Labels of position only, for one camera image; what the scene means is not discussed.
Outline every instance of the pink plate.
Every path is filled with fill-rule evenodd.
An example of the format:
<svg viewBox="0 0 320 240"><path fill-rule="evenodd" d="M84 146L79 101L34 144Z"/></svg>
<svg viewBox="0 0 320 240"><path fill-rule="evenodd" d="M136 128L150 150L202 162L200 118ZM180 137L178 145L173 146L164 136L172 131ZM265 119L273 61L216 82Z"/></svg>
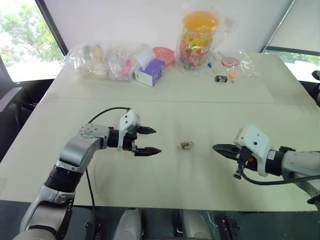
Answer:
<svg viewBox="0 0 320 240"><path fill-rule="evenodd" d="M157 46L153 49L155 57L165 62L165 65L171 64L175 60L175 52L169 48Z"/></svg>
<svg viewBox="0 0 320 240"><path fill-rule="evenodd" d="M234 57L225 56L222 58L221 63L227 68L235 68L240 64L240 61Z"/></svg>

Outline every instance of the black cable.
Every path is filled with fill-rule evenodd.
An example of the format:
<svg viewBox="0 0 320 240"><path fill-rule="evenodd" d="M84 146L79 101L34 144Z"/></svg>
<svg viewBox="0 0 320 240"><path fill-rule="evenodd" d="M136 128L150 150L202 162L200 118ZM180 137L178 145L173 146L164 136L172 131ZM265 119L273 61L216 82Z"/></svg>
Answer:
<svg viewBox="0 0 320 240"><path fill-rule="evenodd" d="M241 174L241 177L243 177L245 180L247 180L248 182L250 182L252 184L263 185L263 186L294 184L294 183L299 183L299 182L320 179L320 175L315 175L315 176L306 176L306 177L300 177L300 178L294 178L294 179L288 179L288 180L280 180L280 181L256 181L256 180L249 178L247 175L245 175L243 165L241 163L238 164L238 168L239 168L239 173Z"/></svg>
<svg viewBox="0 0 320 240"><path fill-rule="evenodd" d="M96 239L96 205L95 205L95 198L94 198L94 193L92 192L92 188L91 188L88 169L85 170L85 174L86 174L86 179L88 181L89 191L90 191L90 196L91 196L91 202L92 202L92 235L91 236L92 236L92 240L95 240Z"/></svg>
<svg viewBox="0 0 320 240"><path fill-rule="evenodd" d="M89 122L88 124L92 123L97 117L99 117L100 115L106 113L106 112L109 112L111 110L115 110L115 109L124 109L124 110L127 110L129 111L130 110L130 107L123 107L123 106L116 106L116 107L111 107L111 108L108 108L100 113L98 113L97 115L95 115Z"/></svg>
<svg viewBox="0 0 320 240"><path fill-rule="evenodd" d="M130 108L129 107L123 107L123 106L116 106L116 107L111 107L108 108L100 113L98 113L97 115L95 115L89 122L88 124L92 123L97 117L99 117L100 115L109 112L111 110L115 110L115 109L123 109L126 111L129 111ZM90 183L90 178L89 178L89 173L88 173L88 169L85 170L85 174L86 174L86 179L88 181L88 186L89 186L89 191L90 191L90 196L91 196L91 202L92 202L92 240L96 239L96 206L95 206L95 198L94 198L94 194L92 192L92 188L91 188L91 183Z"/></svg>

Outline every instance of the white table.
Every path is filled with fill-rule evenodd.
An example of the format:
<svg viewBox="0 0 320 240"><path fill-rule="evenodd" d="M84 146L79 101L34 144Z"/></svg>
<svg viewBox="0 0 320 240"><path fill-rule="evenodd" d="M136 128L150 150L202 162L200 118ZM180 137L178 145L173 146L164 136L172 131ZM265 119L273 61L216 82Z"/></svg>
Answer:
<svg viewBox="0 0 320 240"><path fill-rule="evenodd" d="M294 85L296 80L293 78L291 81ZM92 88L102 93L97 86L103 88L103 84L96 83ZM84 82L77 83L75 88L82 84ZM105 82L108 96L112 95L112 89L109 89L111 84L121 91L138 89L139 86L128 83L120 87L123 83ZM223 88L237 84L230 83ZM304 96L304 89L298 86L295 95ZM137 99L139 95L135 98L133 94L123 100L108 99L108 96L104 99L103 95L94 99L88 93L77 96L76 91L70 97L63 96L63 88L55 91L57 87L55 83L48 90L0 163L0 190L1 183L4 186L1 200L32 201L65 143L81 125L104 109L129 106L140 115L143 125L157 130L152 135L140 135L137 144L163 151L151 157L134 157L130 152L117 152L111 148L98 151L89 166L98 206L235 211L316 210L306 203L308 195L294 184L263 187L235 179L236 162L212 149L214 144L232 143L240 128L256 124L270 137L275 148L288 146L298 151L318 150L320 111L313 102L306 103L309 101L307 97L304 104L201 101L204 96L198 96L198 99L194 96L193 100L187 100L187 97L182 100L148 100ZM119 89L114 90L114 98L116 92L120 94ZM153 89L153 96L160 96L156 88L142 86L141 89L139 94L143 98L147 98ZM190 86L185 85L185 89L190 91ZM95 122L116 127L122 115L121 110L116 110L100 116ZM187 140L195 143L193 149L183 151L176 148L180 141ZM247 173L262 181L279 179L271 175L262 178L257 173ZM75 204L91 204L85 177L76 190Z"/></svg>
<svg viewBox="0 0 320 240"><path fill-rule="evenodd" d="M156 85L149 87L136 81L79 78L71 68L64 67L47 92L53 99L315 104L278 56L255 53L250 57L262 78L240 78L235 84L224 84L214 82L219 73L209 68L205 77L195 78L169 66Z"/></svg>

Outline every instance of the green foliage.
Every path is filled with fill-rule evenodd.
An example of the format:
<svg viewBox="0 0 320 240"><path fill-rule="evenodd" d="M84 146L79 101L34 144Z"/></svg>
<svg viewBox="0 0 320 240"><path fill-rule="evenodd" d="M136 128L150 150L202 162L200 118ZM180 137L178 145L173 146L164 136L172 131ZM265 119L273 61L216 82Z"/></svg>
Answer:
<svg viewBox="0 0 320 240"><path fill-rule="evenodd" d="M24 55L23 51L16 53L16 51L8 45L0 47L0 53L6 67L10 67L13 64L19 63Z"/></svg>
<svg viewBox="0 0 320 240"><path fill-rule="evenodd" d="M303 61L303 62L315 64L316 66L320 66L320 56L299 54L299 53L293 53L293 52L284 52L284 51L280 51L277 54L285 63L294 64L295 61Z"/></svg>
<svg viewBox="0 0 320 240"><path fill-rule="evenodd" d="M52 62L63 58L50 30L34 6L23 4L18 14L0 13L0 32L6 32L12 38L13 44L22 45L29 54L42 61ZM8 48L3 50L1 49L1 57L4 63L22 60L21 54L14 55Z"/></svg>

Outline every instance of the clear plastic bag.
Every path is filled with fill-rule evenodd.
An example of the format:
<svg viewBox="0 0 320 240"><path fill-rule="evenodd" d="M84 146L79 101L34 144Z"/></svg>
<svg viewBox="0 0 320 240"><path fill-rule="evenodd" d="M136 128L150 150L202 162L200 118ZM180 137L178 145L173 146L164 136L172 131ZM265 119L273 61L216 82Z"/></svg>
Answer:
<svg viewBox="0 0 320 240"><path fill-rule="evenodd" d="M80 76L94 75L97 78L108 76L106 65L106 49L101 43L86 43L73 47L66 55L64 61L71 65Z"/></svg>
<svg viewBox="0 0 320 240"><path fill-rule="evenodd" d="M215 8L208 0L196 5L184 5L176 47L176 63L189 74L203 76L203 67L209 63L208 55L235 30L234 21Z"/></svg>
<svg viewBox="0 0 320 240"><path fill-rule="evenodd" d="M73 47L64 62L81 77L129 81L135 70L144 69L154 58L145 43L96 42Z"/></svg>
<svg viewBox="0 0 320 240"><path fill-rule="evenodd" d="M217 51L213 52L212 54L217 60L217 63L214 64L220 64L231 77L261 77L261 74L256 71L255 64L244 51Z"/></svg>

